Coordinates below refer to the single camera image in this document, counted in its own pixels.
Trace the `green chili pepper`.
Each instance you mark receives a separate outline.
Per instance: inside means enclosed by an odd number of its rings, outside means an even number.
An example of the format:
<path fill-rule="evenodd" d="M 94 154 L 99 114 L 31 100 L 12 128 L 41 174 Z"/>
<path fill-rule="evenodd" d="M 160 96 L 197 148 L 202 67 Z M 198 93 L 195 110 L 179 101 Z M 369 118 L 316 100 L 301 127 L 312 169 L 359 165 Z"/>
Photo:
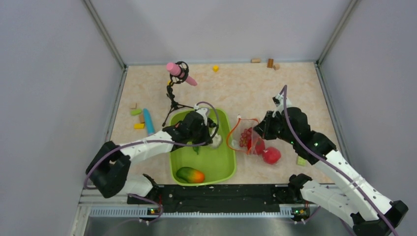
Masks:
<path fill-rule="evenodd" d="M 197 154 L 197 155 L 199 155 L 199 152 L 200 152 L 200 147 L 199 146 L 195 146 L 195 147 L 192 147 L 193 148 L 193 151 Z"/>

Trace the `white garlic bulb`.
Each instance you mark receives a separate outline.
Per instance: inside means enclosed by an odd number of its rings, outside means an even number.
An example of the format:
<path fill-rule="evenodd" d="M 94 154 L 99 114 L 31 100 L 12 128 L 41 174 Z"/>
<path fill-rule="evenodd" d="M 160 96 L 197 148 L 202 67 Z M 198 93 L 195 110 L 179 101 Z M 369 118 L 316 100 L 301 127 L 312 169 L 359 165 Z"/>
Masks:
<path fill-rule="evenodd" d="M 211 148 L 216 149 L 219 148 L 219 146 L 222 144 L 222 137 L 218 134 L 216 134 L 213 139 L 212 143 L 209 145 Z"/>

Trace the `red tomato with stem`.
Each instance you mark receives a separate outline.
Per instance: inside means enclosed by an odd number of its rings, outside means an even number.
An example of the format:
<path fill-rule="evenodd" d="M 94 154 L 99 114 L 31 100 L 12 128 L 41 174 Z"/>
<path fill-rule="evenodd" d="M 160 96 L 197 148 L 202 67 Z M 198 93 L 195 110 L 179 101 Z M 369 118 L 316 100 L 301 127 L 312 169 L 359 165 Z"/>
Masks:
<path fill-rule="evenodd" d="M 281 152 L 274 147 L 268 147 L 263 151 L 262 158 L 267 164 L 274 165 L 280 160 Z"/>

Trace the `red grape bunch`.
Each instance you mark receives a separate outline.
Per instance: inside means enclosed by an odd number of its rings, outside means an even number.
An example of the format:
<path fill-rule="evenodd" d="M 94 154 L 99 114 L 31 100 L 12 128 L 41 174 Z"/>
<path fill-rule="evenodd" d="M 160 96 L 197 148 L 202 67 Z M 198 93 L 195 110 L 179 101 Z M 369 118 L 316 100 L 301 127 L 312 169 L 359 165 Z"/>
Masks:
<path fill-rule="evenodd" d="M 250 148 L 252 145 L 252 127 L 244 129 L 241 132 L 239 146 Z"/>

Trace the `clear zip top bag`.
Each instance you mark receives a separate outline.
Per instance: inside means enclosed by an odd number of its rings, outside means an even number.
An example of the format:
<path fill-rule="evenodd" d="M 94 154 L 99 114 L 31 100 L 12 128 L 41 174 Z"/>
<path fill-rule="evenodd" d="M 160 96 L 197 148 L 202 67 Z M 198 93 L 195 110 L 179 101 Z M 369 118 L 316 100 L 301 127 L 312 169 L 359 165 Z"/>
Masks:
<path fill-rule="evenodd" d="M 235 126 L 226 136 L 226 145 L 236 152 L 257 156 L 269 165 L 276 165 L 284 160 L 284 155 L 254 131 L 258 124 L 257 118 L 245 119 L 238 115 Z"/>

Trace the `green plastic tray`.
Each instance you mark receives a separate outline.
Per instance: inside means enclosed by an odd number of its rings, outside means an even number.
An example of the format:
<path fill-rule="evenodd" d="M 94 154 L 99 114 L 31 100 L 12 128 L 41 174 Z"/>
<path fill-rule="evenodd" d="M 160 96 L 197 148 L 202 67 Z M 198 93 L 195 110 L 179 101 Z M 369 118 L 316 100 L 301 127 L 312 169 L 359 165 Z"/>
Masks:
<path fill-rule="evenodd" d="M 226 137 L 231 131 L 227 113 L 217 109 L 219 115 L 218 134 L 222 137 L 222 143 L 218 148 L 202 146 L 196 153 L 191 147 L 183 147 L 170 153 L 171 176 L 174 182 L 182 186 L 203 186 L 224 182 L 233 177 L 237 170 L 236 152 L 226 144 Z M 202 172 L 205 179 L 201 183 L 187 183 L 178 178 L 177 170 L 182 167 L 190 167 Z"/>

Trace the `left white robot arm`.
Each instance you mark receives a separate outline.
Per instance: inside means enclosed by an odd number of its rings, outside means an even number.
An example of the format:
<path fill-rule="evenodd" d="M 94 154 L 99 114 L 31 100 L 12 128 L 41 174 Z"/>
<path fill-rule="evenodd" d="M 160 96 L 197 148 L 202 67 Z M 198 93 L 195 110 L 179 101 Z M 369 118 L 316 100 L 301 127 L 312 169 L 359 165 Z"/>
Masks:
<path fill-rule="evenodd" d="M 106 199 L 117 194 L 135 194 L 145 203 L 154 202 L 158 195 L 155 183 L 145 174 L 129 176 L 130 167 L 183 147 L 210 145 L 218 125 L 208 117 L 209 113 L 208 108 L 195 109 L 176 124 L 135 142 L 105 142 L 86 169 L 87 180 Z"/>

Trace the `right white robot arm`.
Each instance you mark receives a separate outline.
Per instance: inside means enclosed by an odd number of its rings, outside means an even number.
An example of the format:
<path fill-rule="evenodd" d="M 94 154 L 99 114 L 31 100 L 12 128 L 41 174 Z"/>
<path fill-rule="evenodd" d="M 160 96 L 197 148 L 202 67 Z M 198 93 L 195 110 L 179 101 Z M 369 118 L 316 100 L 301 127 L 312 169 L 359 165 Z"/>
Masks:
<path fill-rule="evenodd" d="M 305 174 L 293 175 L 289 198 L 295 203 L 312 202 L 334 214 L 357 236 L 388 236 L 408 212 L 407 205 L 393 201 L 376 190 L 344 158 L 324 134 L 310 128 L 305 113 L 291 105 L 284 95 L 273 97 L 274 111 L 267 111 L 255 126 L 264 140 L 280 139 L 312 167 L 327 175 L 337 186 L 334 191 Z"/>

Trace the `light green lego brick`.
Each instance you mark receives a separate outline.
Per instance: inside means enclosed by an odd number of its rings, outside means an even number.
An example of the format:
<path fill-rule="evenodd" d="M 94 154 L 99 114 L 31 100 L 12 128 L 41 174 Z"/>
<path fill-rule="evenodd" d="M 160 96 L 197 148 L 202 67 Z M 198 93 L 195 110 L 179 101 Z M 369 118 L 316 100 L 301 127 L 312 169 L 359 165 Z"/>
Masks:
<path fill-rule="evenodd" d="M 300 156 L 297 157 L 297 159 L 296 159 L 296 164 L 297 165 L 304 167 L 304 166 L 306 166 L 306 163 L 307 163 L 307 161 L 304 158 L 302 158 Z"/>

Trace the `green orange mango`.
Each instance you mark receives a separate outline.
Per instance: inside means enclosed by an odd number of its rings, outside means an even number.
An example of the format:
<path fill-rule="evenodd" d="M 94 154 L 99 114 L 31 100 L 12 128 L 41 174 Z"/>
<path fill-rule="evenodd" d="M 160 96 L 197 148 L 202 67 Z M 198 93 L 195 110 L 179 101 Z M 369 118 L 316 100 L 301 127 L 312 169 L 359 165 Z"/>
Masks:
<path fill-rule="evenodd" d="M 191 167 L 181 167 L 177 170 L 176 176 L 187 183 L 202 183 L 205 180 L 205 174 Z"/>

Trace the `tan wooden block left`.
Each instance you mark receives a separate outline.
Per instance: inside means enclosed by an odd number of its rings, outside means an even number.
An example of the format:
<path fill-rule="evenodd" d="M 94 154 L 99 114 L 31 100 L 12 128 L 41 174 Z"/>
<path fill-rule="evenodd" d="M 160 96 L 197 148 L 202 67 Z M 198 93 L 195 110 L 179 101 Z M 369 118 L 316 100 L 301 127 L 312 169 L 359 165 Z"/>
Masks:
<path fill-rule="evenodd" d="M 139 118 L 139 123 L 145 123 L 144 114 L 140 114 L 140 115 L 138 116 L 138 118 Z"/>

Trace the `yellow rectangular block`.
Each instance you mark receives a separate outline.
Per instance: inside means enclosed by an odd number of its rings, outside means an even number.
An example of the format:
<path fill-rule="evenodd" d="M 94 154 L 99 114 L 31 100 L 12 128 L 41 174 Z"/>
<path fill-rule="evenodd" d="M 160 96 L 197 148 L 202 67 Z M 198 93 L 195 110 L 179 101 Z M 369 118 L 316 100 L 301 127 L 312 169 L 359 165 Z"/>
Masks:
<path fill-rule="evenodd" d="M 134 129 L 144 129 L 145 124 L 144 123 L 136 123 L 133 125 Z"/>

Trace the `green cylinder block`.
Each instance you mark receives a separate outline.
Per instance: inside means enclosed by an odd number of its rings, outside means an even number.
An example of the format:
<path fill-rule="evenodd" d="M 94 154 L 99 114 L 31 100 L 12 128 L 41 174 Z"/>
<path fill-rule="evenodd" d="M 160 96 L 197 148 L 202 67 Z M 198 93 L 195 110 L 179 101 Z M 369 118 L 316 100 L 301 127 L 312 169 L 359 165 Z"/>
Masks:
<path fill-rule="evenodd" d="M 132 116 L 138 116 L 138 115 L 140 115 L 142 113 L 142 109 L 134 109 L 134 110 L 131 110 L 130 111 L 130 114 L 132 115 Z"/>

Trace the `brown wooden block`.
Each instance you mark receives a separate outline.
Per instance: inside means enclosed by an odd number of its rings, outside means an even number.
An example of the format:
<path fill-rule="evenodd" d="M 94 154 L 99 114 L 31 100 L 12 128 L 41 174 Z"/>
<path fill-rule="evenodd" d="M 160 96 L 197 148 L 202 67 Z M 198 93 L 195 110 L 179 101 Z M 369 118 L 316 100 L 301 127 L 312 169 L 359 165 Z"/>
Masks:
<path fill-rule="evenodd" d="M 268 59 L 267 68 L 273 68 L 273 66 L 274 66 L 274 59 Z"/>

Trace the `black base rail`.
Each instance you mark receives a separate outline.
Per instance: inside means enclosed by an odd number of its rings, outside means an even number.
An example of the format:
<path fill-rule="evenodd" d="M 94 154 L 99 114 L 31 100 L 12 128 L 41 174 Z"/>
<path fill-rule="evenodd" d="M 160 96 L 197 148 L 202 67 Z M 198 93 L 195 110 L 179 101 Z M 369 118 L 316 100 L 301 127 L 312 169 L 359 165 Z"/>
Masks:
<path fill-rule="evenodd" d="M 279 212 L 284 204 L 305 205 L 287 185 L 280 184 L 170 184 L 160 186 L 148 198 L 161 204 L 165 214 Z"/>

